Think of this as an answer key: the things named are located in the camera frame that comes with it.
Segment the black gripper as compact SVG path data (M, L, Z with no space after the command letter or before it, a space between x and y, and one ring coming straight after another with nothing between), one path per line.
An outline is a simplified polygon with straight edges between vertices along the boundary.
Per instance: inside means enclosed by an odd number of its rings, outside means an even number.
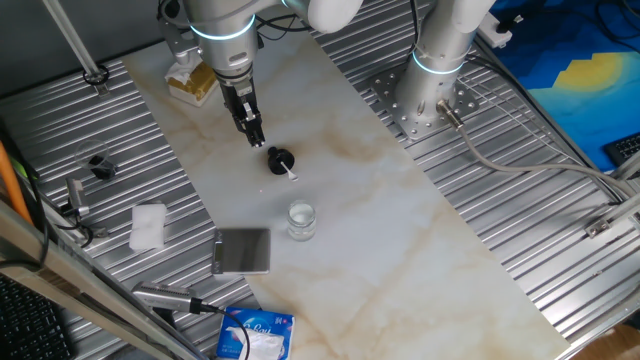
M262 147L265 136L262 118L258 110L252 75L237 79L219 79L226 108L232 115L238 130L245 134L252 147Z

